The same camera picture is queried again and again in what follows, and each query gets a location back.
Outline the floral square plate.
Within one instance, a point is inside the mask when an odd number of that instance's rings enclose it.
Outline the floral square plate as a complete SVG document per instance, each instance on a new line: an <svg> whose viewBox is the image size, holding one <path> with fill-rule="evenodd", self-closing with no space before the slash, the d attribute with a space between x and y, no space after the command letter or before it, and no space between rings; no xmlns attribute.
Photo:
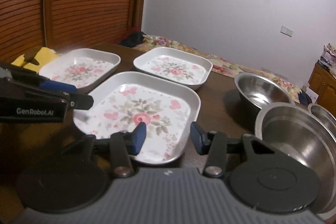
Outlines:
<svg viewBox="0 0 336 224"><path fill-rule="evenodd" d="M208 79L213 64L208 59L174 48L154 48L133 61L143 73L199 89Z"/></svg>
<svg viewBox="0 0 336 224"><path fill-rule="evenodd" d="M81 48L61 55L43 66L39 75L73 85L87 94L115 73L121 57L115 53Z"/></svg>
<svg viewBox="0 0 336 224"><path fill-rule="evenodd" d="M89 95L93 106L73 112L75 126L105 139L145 123L146 139L134 160L148 165L167 164L183 154L201 108L192 89L139 72L113 75Z"/></svg>

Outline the yellow plush toy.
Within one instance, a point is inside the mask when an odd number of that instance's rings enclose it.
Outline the yellow plush toy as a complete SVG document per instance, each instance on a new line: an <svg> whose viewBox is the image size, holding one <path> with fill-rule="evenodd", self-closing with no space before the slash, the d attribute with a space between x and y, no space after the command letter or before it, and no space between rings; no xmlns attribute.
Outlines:
<svg viewBox="0 0 336 224"><path fill-rule="evenodd" d="M17 57L11 64L38 73L42 67L60 56L47 47L34 47Z"/></svg>

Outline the far steel bowl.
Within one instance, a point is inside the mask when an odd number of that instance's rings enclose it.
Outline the far steel bowl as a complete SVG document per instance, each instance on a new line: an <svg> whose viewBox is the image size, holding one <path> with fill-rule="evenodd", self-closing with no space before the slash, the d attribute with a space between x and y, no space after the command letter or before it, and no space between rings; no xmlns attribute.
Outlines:
<svg viewBox="0 0 336 224"><path fill-rule="evenodd" d="M242 105L256 118L260 110L272 103L295 106L290 95L276 83L255 73L240 73L234 78Z"/></svg>

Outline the near large steel bowl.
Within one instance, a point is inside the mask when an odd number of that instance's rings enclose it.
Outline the near large steel bowl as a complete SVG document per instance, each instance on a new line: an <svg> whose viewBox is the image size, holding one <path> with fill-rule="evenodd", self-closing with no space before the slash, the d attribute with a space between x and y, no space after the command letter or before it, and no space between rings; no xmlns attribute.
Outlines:
<svg viewBox="0 0 336 224"><path fill-rule="evenodd" d="M321 188L312 207L322 219L335 215L335 136L310 112L288 103L264 106L255 121L255 136L318 175Z"/></svg>

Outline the black clothing pile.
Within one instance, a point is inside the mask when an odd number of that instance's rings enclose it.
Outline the black clothing pile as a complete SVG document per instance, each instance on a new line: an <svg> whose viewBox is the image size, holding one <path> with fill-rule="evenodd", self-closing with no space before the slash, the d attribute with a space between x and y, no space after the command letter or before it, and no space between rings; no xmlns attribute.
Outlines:
<svg viewBox="0 0 336 224"><path fill-rule="evenodd" d="M144 36L145 33L142 32L138 27L133 27L129 30L126 37L118 43L118 45L128 48L134 48L137 45L143 43Z"/></svg>

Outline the floral bed cover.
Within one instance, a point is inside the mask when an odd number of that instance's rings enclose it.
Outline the floral bed cover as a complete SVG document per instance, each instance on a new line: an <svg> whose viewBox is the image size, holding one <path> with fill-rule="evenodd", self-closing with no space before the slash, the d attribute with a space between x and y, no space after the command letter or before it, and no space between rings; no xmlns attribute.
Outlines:
<svg viewBox="0 0 336 224"><path fill-rule="evenodd" d="M184 52L188 52L188 53L192 53L192 54L204 57L212 62L213 72L218 73L220 75L230 77L230 78L234 78L236 75L238 75L239 73L243 73L243 72L256 73L258 75L261 75L273 81L279 87L284 89L284 91L286 91L289 94L289 96L292 98L292 100L294 100L294 102L299 103L298 95L301 93L301 88L288 82L287 80L284 80L283 78L279 76L276 76L274 73L269 73L263 70L252 69L252 68L245 67L243 65L234 64L220 56L198 51L195 48L191 48L175 40L170 40L162 36L144 35L142 43L140 45L135 46L135 49L142 51L142 52L148 52L152 50L153 48L158 48L158 47L174 48L176 50L181 50Z"/></svg>

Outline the right edge steel bowl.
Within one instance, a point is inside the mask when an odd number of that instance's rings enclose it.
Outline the right edge steel bowl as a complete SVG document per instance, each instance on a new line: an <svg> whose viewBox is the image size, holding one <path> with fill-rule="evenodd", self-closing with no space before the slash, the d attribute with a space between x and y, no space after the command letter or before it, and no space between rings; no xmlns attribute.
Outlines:
<svg viewBox="0 0 336 224"><path fill-rule="evenodd" d="M331 112L315 103L309 104L308 111L310 114L319 119L322 124L324 124L324 126L327 127L334 136L336 136L336 119Z"/></svg>

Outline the wooden sideboard cabinet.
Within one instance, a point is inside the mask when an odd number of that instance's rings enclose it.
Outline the wooden sideboard cabinet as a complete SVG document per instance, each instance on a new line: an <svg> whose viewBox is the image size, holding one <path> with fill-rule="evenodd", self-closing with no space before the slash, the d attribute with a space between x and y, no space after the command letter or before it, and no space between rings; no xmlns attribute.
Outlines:
<svg viewBox="0 0 336 224"><path fill-rule="evenodd" d="M330 72L316 63L308 83L309 88L318 94L316 103L335 115L335 78Z"/></svg>

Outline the pile of folded fabrics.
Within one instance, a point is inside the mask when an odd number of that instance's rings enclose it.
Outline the pile of folded fabrics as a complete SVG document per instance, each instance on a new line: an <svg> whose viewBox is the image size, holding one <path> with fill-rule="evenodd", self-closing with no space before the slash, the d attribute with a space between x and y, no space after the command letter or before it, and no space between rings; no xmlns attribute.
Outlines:
<svg viewBox="0 0 336 224"><path fill-rule="evenodd" d="M321 54L320 60L328 67L335 68L336 49L332 44L328 43L323 46L323 52Z"/></svg>

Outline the white wall switch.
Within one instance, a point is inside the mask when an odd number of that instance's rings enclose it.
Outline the white wall switch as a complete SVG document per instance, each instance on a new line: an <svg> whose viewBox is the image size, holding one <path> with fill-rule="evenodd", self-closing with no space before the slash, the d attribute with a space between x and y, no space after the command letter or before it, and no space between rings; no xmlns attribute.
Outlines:
<svg viewBox="0 0 336 224"><path fill-rule="evenodd" d="M293 31L285 26L281 26L280 33L289 37L293 36Z"/></svg>

